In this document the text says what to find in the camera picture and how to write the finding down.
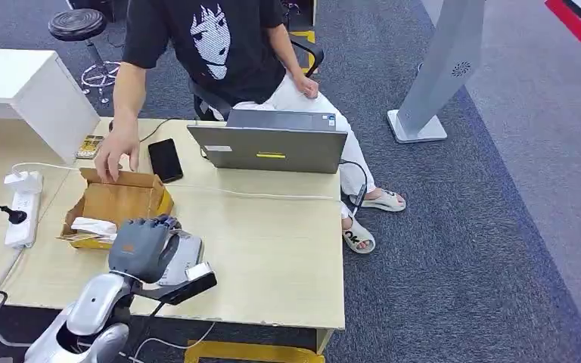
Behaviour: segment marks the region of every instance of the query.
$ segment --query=open cardboard box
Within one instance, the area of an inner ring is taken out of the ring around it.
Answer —
[[[121,226],[128,219],[153,218],[172,212],[172,196],[159,176],[138,172],[120,172],[113,184],[101,181],[95,169],[81,168],[88,182],[83,196],[67,214],[59,239],[68,240],[73,247],[109,250],[112,243],[102,241],[96,234],[84,234],[70,226],[77,217],[109,221]]]

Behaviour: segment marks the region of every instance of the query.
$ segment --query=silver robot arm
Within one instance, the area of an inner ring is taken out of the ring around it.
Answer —
[[[144,282],[156,282],[169,264],[182,263],[172,258],[178,248],[185,248],[179,243],[185,240],[180,228],[168,216],[124,223],[110,249],[111,271],[88,282],[78,300],[28,348],[25,362],[112,362],[128,340],[134,295],[178,305],[215,286],[214,271],[205,262],[187,270],[180,284],[144,290]],[[141,258],[134,258],[133,251]],[[83,341],[92,344],[79,346]]]

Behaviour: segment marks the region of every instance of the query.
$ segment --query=foot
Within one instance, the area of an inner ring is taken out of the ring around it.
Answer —
[[[355,203],[355,196],[350,196],[350,199],[351,202]],[[375,188],[373,191],[365,194],[362,207],[378,208],[388,212],[399,212],[406,208],[406,200],[395,192]]]
[[[357,253],[370,253],[375,248],[371,233],[350,216],[342,219],[342,236],[349,247]]]

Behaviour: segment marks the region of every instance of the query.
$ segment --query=person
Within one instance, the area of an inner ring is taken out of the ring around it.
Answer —
[[[358,163],[368,178],[362,207],[397,212],[406,207],[396,193],[376,188],[373,175],[346,117],[304,76],[283,24],[280,0],[130,0],[126,45],[113,91],[114,129],[95,160],[104,182],[116,180],[122,154],[138,168],[137,116],[145,100],[146,70],[154,68],[169,41],[179,63],[204,88],[234,108],[324,112],[336,115],[336,129],[348,132],[342,158]],[[364,183],[361,170],[340,166],[343,192],[352,199]],[[375,239],[342,203],[342,230],[357,253],[369,253]]]

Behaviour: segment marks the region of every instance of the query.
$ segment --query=wooden desk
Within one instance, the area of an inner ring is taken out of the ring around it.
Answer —
[[[140,135],[160,120],[141,120]],[[106,134],[109,119],[98,127]],[[323,195],[339,198],[338,175],[216,169],[201,158],[185,128],[172,120],[142,144],[140,171],[150,172],[147,145],[173,138],[185,177],[168,185],[183,228],[204,240],[204,260],[216,270],[218,285],[179,306],[165,306],[162,316],[242,324],[311,327],[318,330],[321,352],[334,329],[344,328],[340,206],[334,200],[279,200],[239,197],[194,186],[245,193]],[[13,128],[11,135],[20,134]],[[8,150],[0,132],[0,203],[10,203],[2,184],[8,167],[43,161],[32,142]],[[127,168],[127,159],[122,162]],[[92,166],[80,160],[77,166]],[[62,309],[85,283],[107,271],[107,251],[76,250],[56,240],[64,216],[81,197],[85,182],[78,172],[43,169],[42,211],[36,242],[20,258],[4,285],[8,303]],[[3,244],[7,222],[0,216],[0,271],[11,251]],[[138,297],[132,312],[149,314],[155,302]]]

